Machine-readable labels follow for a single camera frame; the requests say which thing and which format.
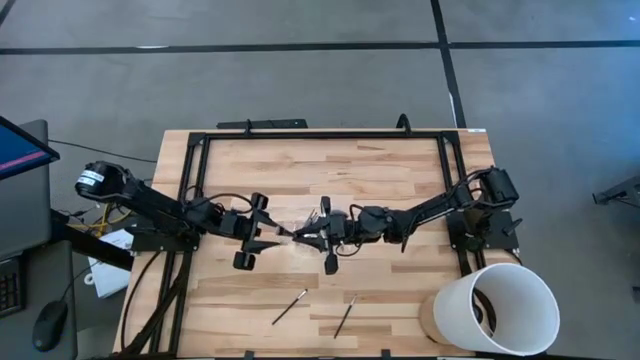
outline aluminum frame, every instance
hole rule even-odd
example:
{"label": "aluminum frame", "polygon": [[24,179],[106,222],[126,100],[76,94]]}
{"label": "aluminum frame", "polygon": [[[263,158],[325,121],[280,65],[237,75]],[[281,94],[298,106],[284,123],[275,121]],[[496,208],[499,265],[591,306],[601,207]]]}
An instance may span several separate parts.
{"label": "aluminum frame", "polygon": [[[202,188],[204,186],[204,178],[207,170],[207,159],[209,157],[211,142],[215,140],[264,140],[264,139],[433,139],[437,142],[440,165],[445,183],[445,189],[449,190],[453,186],[453,178],[449,167],[449,159],[446,151],[446,145],[449,143],[453,148],[453,154],[456,161],[456,170],[459,176],[466,175],[462,148],[460,147],[460,137],[457,130],[442,131],[426,131],[412,130],[407,117],[403,114],[400,116],[396,125],[396,130],[388,131],[308,131],[308,130],[275,130],[275,131],[251,131],[248,126],[245,131],[234,132],[212,132],[201,133],[193,132],[189,134],[187,150],[185,154],[185,162],[182,169],[182,177],[180,179],[180,188],[178,192],[179,200],[186,200],[187,189],[190,188],[189,177],[193,166],[193,155],[197,146],[202,146],[200,152],[200,163],[196,173],[196,182],[192,186],[197,195],[202,196]],[[461,274],[466,275],[467,269],[470,269],[467,262],[466,251],[458,251],[458,260],[460,263]],[[167,253],[165,267],[160,285],[160,294],[158,303],[161,302],[170,287],[171,275],[175,264],[175,253]],[[187,262],[187,269],[191,269],[192,253],[183,255],[183,262]],[[186,287],[180,291],[176,298],[176,307],[173,316],[173,324],[171,328],[169,349],[170,353],[177,353],[180,340],[180,332],[182,328],[182,318],[184,316],[184,305],[186,301]],[[160,323],[151,337],[151,345],[149,352],[158,352],[160,343],[160,333],[162,332],[162,323]]]}

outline keyboard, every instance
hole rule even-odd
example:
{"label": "keyboard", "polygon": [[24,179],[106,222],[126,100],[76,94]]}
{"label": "keyboard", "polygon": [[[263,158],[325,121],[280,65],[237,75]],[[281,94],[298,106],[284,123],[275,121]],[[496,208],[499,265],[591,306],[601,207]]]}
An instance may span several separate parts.
{"label": "keyboard", "polygon": [[0,318],[24,308],[24,282],[18,257],[0,262]]}

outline white bucket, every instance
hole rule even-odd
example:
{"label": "white bucket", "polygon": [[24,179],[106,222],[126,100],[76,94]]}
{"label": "white bucket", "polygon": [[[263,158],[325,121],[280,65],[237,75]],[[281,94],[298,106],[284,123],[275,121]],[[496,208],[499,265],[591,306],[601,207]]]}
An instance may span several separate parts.
{"label": "white bucket", "polygon": [[[495,310],[492,337],[474,316],[474,288]],[[436,296],[433,315],[438,330],[459,348],[517,356],[547,350],[560,328],[558,304],[547,284],[514,264],[494,264],[448,284]]]}

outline white paper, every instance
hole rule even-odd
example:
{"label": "white paper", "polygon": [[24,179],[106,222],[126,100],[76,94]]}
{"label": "white paper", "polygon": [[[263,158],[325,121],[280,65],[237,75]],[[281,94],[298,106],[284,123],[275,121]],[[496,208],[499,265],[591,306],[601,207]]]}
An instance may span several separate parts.
{"label": "white paper", "polygon": [[[133,235],[125,230],[118,230],[101,237],[100,240],[128,250],[131,248]],[[91,274],[99,298],[106,298],[127,287],[129,284],[129,271],[107,264],[93,265],[96,262],[96,259],[89,258],[89,265],[92,265]]]}

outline yellow cable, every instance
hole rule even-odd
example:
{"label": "yellow cable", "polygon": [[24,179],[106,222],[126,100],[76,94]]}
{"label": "yellow cable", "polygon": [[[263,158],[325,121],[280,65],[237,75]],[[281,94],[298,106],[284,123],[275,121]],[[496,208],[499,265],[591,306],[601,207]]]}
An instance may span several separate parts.
{"label": "yellow cable", "polygon": [[129,210],[127,212],[125,212],[124,214],[122,214],[122,216],[120,216],[119,218],[116,218],[113,221],[109,221],[107,222],[106,219],[106,214],[108,213],[109,209],[107,208],[108,206],[110,206],[111,204],[107,204],[107,206],[105,206],[105,215],[103,215],[102,217],[102,222],[100,224],[93,224],[93,225],[85,225],[85,224],[74,224],[74,225],[69,225],[72,228],[75,229],[100,229],[98,230],[98,237],[102,236],[102,232],[104,232],[104,227],[106,227],[107,225],[109,225],[109,223],[111,224],[115,224],[115,223],[119,223],[121,221],[123,221],[124,219],[126,219],[127,217],[129,217],[129,215],[131,215],[131,213],[133,212],[133,210]]}
{"label": "yellow cable", "polygon": [[109,215],[109,208],[111,207],[111,203],[108,203],[104,207],[104,214],[102,215],[102,222],[100,223],[100,227],[98,228],[98,237],[102,237],[104,233],[105,227],[107,226],[107,216]]}
{"label": "yellow cable", "polygon": [[111,224],[115,224],[115,223],[119,223],[120,221],[126,219],[129,215],[131,215],[131,213],[133,212],[133,210],[129,210],[126,213],[122,214],[122,216],[120,216],[119,218],[110,221]]}

